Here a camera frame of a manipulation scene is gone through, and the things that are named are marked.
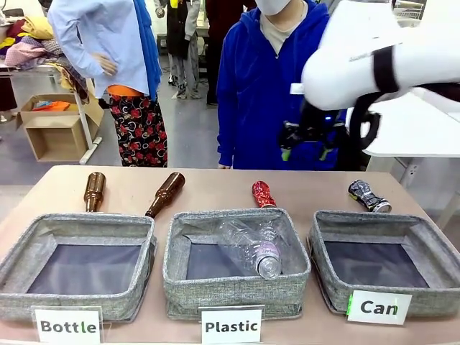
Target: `face mask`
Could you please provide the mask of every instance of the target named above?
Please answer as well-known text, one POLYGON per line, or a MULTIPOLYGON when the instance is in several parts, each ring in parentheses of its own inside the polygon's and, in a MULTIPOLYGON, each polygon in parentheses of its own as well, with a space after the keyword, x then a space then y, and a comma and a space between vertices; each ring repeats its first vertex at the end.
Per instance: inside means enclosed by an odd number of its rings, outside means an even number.
POLYGON ((257 7, 266 16, 280 13, 290 0, 256 0, 257 7))

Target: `light blue jacket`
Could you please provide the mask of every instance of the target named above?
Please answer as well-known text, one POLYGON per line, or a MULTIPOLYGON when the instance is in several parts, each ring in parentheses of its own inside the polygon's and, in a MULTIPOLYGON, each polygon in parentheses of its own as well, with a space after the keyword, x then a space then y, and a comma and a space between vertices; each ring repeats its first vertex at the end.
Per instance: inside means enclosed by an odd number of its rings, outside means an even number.
POLYGON ((53 0, 48 20, 67 59, 83 77, 94 78, 96 97, 110 85, 149 94, 133 0, 53 0), (108 56, 118 73, 105 75, 94 53, 108 56))

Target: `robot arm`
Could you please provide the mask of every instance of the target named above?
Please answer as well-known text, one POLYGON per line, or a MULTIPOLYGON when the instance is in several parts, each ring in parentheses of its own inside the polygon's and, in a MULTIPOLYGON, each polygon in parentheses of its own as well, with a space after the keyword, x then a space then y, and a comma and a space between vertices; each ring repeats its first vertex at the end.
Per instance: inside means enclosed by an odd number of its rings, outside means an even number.
POLYGON ((302 119, 285 124, 280 146, 290 151, 299 142, 322 141, 326 150, 338 147, 337 140, 327 139, 344 130, 336 122, 338 109, 354 107, 349 137, 363 150, 380 125, 380 115, 369 113, 369 107, 414 87, 460 101, 460 50, 452 49, 457 37, 460 25, 400 28, 390 0, 342 0, 303 69, 302 119), (365 122, 370 130, 361 138, 365 122))

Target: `hand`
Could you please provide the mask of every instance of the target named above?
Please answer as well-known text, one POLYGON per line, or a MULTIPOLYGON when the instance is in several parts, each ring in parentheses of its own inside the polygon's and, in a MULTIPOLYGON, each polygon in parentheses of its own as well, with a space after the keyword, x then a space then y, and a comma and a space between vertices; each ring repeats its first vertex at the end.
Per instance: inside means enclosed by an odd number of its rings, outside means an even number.
POLYGON ((113 76, 116 75, 117 68, 116 64, 111 62, 110 59, 104 54, 93 54, 93 58, 101 65, 103 72, 107 75, 113 76))
POLYGON ((165 16, 165 10, 164 9, 156 9, 155 13, 157 14, 158 18, 163 18, 165 16))

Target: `pile of clothes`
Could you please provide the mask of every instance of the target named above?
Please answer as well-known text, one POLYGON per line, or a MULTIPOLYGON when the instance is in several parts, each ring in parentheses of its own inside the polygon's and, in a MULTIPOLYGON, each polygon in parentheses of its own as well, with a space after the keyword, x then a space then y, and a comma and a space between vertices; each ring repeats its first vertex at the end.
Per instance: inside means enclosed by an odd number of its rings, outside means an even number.
POLYGON ((45 17, 25 17, 15 22, 0 43, 0 59, 7 67, 30 70, 38 65, 51 65, 61 73, 61 86, 77 91, 88 102, 86 80, 64 56, 45 17))

